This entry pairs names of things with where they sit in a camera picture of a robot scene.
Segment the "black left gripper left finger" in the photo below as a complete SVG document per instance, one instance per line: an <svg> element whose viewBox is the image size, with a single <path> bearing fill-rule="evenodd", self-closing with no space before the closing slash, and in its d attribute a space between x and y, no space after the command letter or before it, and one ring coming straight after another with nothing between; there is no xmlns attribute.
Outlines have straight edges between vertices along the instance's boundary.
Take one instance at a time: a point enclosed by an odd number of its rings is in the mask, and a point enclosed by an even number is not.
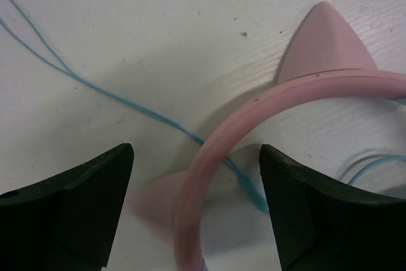
<svg viewBox="0 0 406 271"><path fill-rule="evenodd" d="M1 270L107 266L134 161L129 143L1 194Z"/></svg>

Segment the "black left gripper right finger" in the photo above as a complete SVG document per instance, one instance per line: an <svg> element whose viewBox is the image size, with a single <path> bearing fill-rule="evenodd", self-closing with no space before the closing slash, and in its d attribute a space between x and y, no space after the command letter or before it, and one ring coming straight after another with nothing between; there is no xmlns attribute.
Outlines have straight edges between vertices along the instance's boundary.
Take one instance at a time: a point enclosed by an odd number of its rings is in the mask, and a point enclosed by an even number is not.
<svg viewBox="0 0 406 271"><path fill-rule="evenodd" d="M283 270L404 270L405 201L349 186L263 145L261 178Z"/></svg>

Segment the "pink blue cat-ear headphones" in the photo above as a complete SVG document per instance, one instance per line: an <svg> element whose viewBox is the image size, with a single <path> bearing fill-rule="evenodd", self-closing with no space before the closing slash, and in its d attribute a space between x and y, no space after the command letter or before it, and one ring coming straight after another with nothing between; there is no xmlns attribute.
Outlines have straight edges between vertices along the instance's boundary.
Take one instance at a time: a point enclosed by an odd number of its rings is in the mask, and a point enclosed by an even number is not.
<svg viewBox="0 0 406 271"><path fill-rule="evenodd" d="M231 149L263 121L295 106L344 96L401 98L405 76L377 69L345 19L321 2L286 49L274 87L243 104L210 135L186 170L134 194L135 215L174 248L178 270L202 270L200 219L209 184Z"/></svg>

